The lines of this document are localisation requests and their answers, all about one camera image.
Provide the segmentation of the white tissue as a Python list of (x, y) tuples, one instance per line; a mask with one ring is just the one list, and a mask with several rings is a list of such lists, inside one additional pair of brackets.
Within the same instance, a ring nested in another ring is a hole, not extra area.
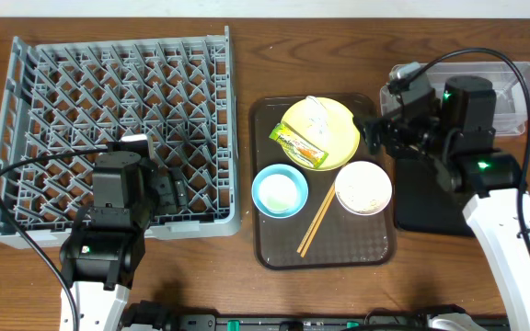
[(308, 129), (326, 140), (329, 137), (328, 110), (317, 97), (307, 96), (305, 101), (309, 108)]

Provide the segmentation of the pink bowl with rice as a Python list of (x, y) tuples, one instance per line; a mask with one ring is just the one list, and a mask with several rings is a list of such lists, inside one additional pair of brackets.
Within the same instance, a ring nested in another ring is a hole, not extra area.
[(335, 179), (335, 194), (343, 208), (353, 214), (371, 216), (383, 211), (392, 198), (392, 183), (386, 171), (368, 161), (344, 166)]

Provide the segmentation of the green snack wrapper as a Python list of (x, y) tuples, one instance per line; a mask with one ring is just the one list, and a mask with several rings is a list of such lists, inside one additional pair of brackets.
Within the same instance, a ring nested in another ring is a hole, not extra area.
[(278, 123), (269, 138), (296, 160), (310, 168), (319, 168), (327, 159), (328, 153), (313, 145), (287, 124)]

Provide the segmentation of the light blue bowl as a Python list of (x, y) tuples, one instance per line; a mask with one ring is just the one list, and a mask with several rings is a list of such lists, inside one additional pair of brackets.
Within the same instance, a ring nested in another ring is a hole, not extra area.
[[(289, 211), (285, 211), (282, 213), (272, 213), (268, 211), (259, 201), (259, 185), (261, 181), (273, 174), (282, 174), (288, 176), (296, 185), (297, 191), (298, 191), (298, 200), (295, 203), (294, 207), (290, 209)], [(275, 219), (285, 219), (292, 216), (295, 216), (306, 204), (309, 194), (309, 187), (307, 184), (307, 181), (305, 179), (305, 176), (297, 170), (295, 167), (291, 165), (286, 164), (274, 164), (269, 165), (260, 170), (257, 175), (255, 176), (252, 187), (251, 187), (251, 197), (253, 199), (253, 203), (258, 208), (258, 210), (265, 214), (266, 216), (269, 216), (271, 218)]]

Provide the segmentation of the white plastic cup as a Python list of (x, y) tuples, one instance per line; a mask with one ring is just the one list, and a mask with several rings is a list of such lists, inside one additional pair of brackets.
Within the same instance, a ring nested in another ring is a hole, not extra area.
[(298, 200), (295, 183), (282, 174), (265, 177), (259, 185), (258, 193), (261, 204), (272, 213), (289, 211)]

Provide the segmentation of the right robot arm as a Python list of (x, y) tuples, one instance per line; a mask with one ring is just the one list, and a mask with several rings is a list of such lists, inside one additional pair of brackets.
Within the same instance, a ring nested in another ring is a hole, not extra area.
[(370, 153), (426, 162), (448, 193), (467, 196), (466, 224), (478, 239), (513, 330), (530, 330), (530, 196), (526, 163), (494, 146), (496, 93), (474, 75), (446, 80), (441, 97), (408, 77), (388, 85), (395, 110), (354, 119)]

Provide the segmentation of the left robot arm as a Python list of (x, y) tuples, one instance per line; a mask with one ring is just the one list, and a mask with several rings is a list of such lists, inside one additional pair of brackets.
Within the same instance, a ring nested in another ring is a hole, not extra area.
[(93, 202), (84, 207), (61, 249), (62, 275), (70, 293), (62, 316), (76, 306), (76, 322), (62, 330), (117, 330), (145, 253), (144, 234), (159, 213), (176, 211), (184, 179), (145, 155), (101, 154), (93, 170)]

